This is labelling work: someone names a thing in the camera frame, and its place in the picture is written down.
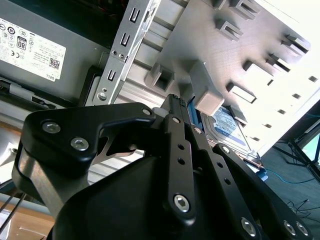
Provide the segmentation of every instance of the silver screw head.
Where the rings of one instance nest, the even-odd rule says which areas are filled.
[[[151,112],[147,109],[142,109],[142,112],[146,115],[151,115]]]
[[[82,137],[75,137],[71,140],[70,145],[78,151],[85,151],[89,148],[89,143]]]
[[[296,222],[296,226],[298,227],[298,229],[305,235],[308,236],[308,231],[307,229],[300,223],[300,222]]]
[[[190,209],[188,200],[180,194],[174,196],[174,204],[183,213],[188,212]]]
[[[176,118],[175,116],[172,118],[173,121],[175,121],[177,124],[180,123],[180,120]]]
[[[295,231],[294,227],[290,225],[290,223],[288,223],[287,221],[283,221],[283,225],[284,225],[285,229],[289,233],[291,233],[292,236],[296,235],[296,231]]]
[[[230,153],[229,148],[227,148],[226,146],[222,146],[222,150],[223,150],[225,153],[227,153],[227,154]]]
[[[201,129],[200,129],[200,128],[195,127],[195,128],[194,128],[194,130],[195,130],[198,134],[202,134],[202,131],[201,131]]]
[[[241,225],[243,227],[243,229],[251,236],[251,237],[255,237],[257,232],[256,229],[254,227],[254,225],[247,220],[245,217],[241,218]]]
[[[47,121],[42,124],[42,129],[49,134],[57,134],[61,130],[60,126],[53,121]]]

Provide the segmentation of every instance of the blue cable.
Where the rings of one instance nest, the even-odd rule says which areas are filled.
[[[305,115],[308,115],[308,116],[314,117],[314,118],[320,118],[320,115],[314,115],[314,114],[310,114],[310,113],[306,113]]]
[[[300,181],[300,182],[291,182],[291,181],[286,181],[284,180],[278,173],[274,172],[274,171],[271,171],[269,169],[265,169],[267,172],[270,172],[270,173],[273,173],[275,174],[278,178],[280,178],[280,180],[286,184],[303,184],[303,183],[307,183],[307,182],[310,182],[312,180],[315,180],[314,178],[312,179],[309,179],[309,180],[306,180],[306,181]]]

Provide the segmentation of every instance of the qr code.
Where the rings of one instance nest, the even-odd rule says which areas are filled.
[[[59,70],[60,62],[59,62],[58,60],[55,60],[55,59],[53,59],[53,58],[50,58],[49,66],[52,67],[52,68],[54,68],[54,69]]]

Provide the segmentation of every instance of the hard drive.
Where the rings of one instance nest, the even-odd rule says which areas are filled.
[[[208,142],[212,146],[218,143],[226,144],[239,157],[255,165],[261,164],[258,154],[250,148],[241,124],[233,118],[228,109],[220,107],[213,116],[201,113],[201,119]]]

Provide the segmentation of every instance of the power supply label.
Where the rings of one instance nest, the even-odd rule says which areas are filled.
[[[64,46],[0,18],[0,60],[54,82],[65,55]]]

